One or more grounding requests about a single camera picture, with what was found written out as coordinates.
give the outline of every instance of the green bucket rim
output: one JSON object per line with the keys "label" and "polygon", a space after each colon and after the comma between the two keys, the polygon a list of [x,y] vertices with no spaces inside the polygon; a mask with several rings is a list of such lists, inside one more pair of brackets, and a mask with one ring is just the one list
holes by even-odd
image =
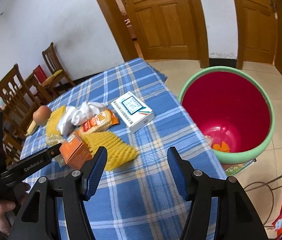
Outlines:
{"label": "green bucket rim", "polygon": [[223,164],[238,164],[238,163],[248,162],[248,161],[256,158],[257,156],[259,156],[266,149],[266,147],[269,145],[269,143],[272,139],[272,136],[273,136],[273,133],[274,133],[274,126],[275,126],[275,116],[274,116],[274,110],[273,110],[271,100],[268,97],[265,90],[258,84],[258,82],[256,82],[253,78],[251,78],[249,75],[245,74],[241,70],[238,70],[238,69],[235,69],[235,68],[225,67],[225,66],[208,67],[208,68],[205,68],[205,69],[199,71],[198,73],[194,74],[185,83],[185,85],[183,86],[183,88],[182,88],[182,90],[181,90],[181,92],[178,96],[178,100],[179,100],[180,104],[182,104],[183,97],[184,97],[185,92],[187,91],[188,87],[195,80],[200,78],[201,76],[208,74],[208,73],[211,73],[211,72],[215,72],[215,71],[226,71],[226,72],[237,74],[237,75],[247,79],[260,91],[260,93],[263,95],[263,98],[265,99],[265,101],[268,105],[268,109],[270,111],[270,129],[269,129],[267,137],[264,139],[264,141],[260,145],[258,145],[257,147],[255,147],[251,150],[248,150],[248,151],[245,151],[245,152],[239,152],[239,153],[225,153],[225,152],[213,150],[214,153],[216,154],[217,158],[219,159],[220,163],[223,163]]}

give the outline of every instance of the blue gripper pad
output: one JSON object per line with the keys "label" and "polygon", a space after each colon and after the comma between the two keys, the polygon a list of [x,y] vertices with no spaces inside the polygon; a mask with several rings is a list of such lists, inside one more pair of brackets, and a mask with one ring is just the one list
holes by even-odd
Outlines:
{"label": "blue gripper pad", "polygon": [[102,173],[104,171],[104,167],[108,160],[108,153],[107,153],[106,148],[99,147],[99,149],[97,150],[97,153],[94,155],[94,158],[95,157],[97,157],[97,160],[96,160],[94,167],[92,168],[92,171],[90,173],[90,176],[87,182],[88,185],[87,185],[87,191],[85,194],[87,200],[89,200],[97,191]]}
{"label": "blue gripper pad", "polygon": [[188,192],[186,190],[186,181],[184,174],[179,166],[178,159],[182,160],[177,149],[175,147],[170,147],[167,152],[168,164],[172,172],[174,182],[177,186],[180,196],[184,198],[185,201],[188,200]]}

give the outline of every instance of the chair seat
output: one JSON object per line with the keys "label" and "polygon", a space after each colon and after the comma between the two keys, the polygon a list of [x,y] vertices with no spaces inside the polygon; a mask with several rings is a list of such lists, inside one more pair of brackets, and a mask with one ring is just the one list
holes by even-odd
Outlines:
{"label": "chair seat", "polygon": [[57,70],[55,73],[53,73],[53,75],[49,76],[45,81],[43,81],[41,85],[43,87],[49,86],[54,81],[54,79],[62,73],[63,69]]}

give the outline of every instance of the cardboard box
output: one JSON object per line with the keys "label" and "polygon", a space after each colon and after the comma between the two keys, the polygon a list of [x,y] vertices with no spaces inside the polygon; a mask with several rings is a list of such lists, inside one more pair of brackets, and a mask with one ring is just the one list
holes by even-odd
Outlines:
{"label": "cardboard box", "polygon": [[130,91],[111,103],[132,133],[154,119],[154,112]]}
{"label": "cardboard box", "polygon": [[62,143],[60,152],[66,164],[77,170],[85,161],[92,159],[89,146],[75,132]]}

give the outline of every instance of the door panel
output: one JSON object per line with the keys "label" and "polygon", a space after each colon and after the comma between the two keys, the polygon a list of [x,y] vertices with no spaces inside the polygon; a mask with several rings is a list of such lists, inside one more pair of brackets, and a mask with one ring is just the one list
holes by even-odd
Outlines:
{"label": "door panel", "polygon": [[273,63],[277,22],[270,2],[271,0],[235,0],[238,26],[243,27],[238,29],[241,31],[239,36],[244,36],[241,39],[244,40],[244,46],[241,46],[244,61]]}
{"label": "door panel", "polygon": [[188,0],[123,1],[145,59],[198,59]]}

